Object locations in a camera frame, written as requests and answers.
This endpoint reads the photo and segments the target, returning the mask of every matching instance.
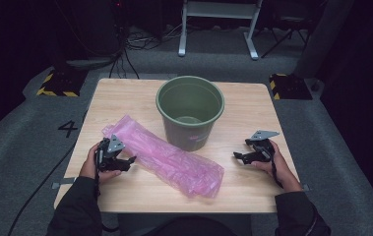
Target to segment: hand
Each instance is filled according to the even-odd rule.
[[[273,158],[275,159],[277,177],[278,181],[281,182],[281,184],[283,185],[284,191],[287,193],[302,191],[300,183],[290,171],[286,161],[284,160],[284,157],[281,155],[278,145],[271,140],[270,143],[275,149],[275,155],[273,156]],[[273,167],[271,162],[253,161],[251,162],[251,164],[254,165],[257,169],[266,171],[270,176],[273,177]]]
[[[96,165],[95,165],[95,152],[97,150],[97,146],[99,143],[91,147],[88,153],[88,158],[83,163],[81,172],[79,173],[79,176],[85,176],[94,179],[95,173],[96,173]],[[120,170],[113,170],[113,171],[107,171],[107,172],[100,172],[99,171],[99,184],[103,184],[106,181],[118,176],[121,174]]]

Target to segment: plastic bucket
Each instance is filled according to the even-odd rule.
[[[224,108],[222,92],[216,85],[191,76],[164,83],[155,103],[162,116],[167,141],[187,151],[205,145]]]

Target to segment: printed number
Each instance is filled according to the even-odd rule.
[[[73,127],[74,125],[75,125],[75,122],[71,120],[71,121],[67,122],[66,124],[60,126],[58,128],[58,130],[65,130],[65,131],[67,131],[66,138],[69,138],[70,137],[70,133],[72,133],[72,131],[78,129],[78,128]]]

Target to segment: person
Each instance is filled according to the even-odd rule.
[[[331,229],[309,201],[303,192],[298,180],[287,166],[280,153],[278,145],[270,141],[275,149],[274,160],[277,169],[277,179],[283,186],[284,193],[276,196],[278,209],[279,227],[276,235],[331,235]],[[97,182],[103,184],[121,174],[121,171],[99,172],[96,178],[95,152],[97,145],[93,146],[88,153],[79,177],[73,186],[64,195],[54,211],[48,228],[48,236],[60,235],[101,235],[102,223],[100,210],[97,205]],[[253,161],[251,163],[256,169],[265,171],[274,176],[273,167],[270,162]],[[185,230],[185,225],[192,225]],[[212,220],[195,218],[182,218],[161,225],[147,233],[147,236],[165,235],[196,235],[199,229],[208,232],[200,235],[235,235],[226,226],[213,222]]]

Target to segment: yellow black striped marker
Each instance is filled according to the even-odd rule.
[[[269,77],[273,98],[310,100],[312,95],[303,79],[293,75],[272,74]]]
[[[80,90],[85,82],[88,71],[75,71],[71,75],[50,71],[37,95],[80,96]]]

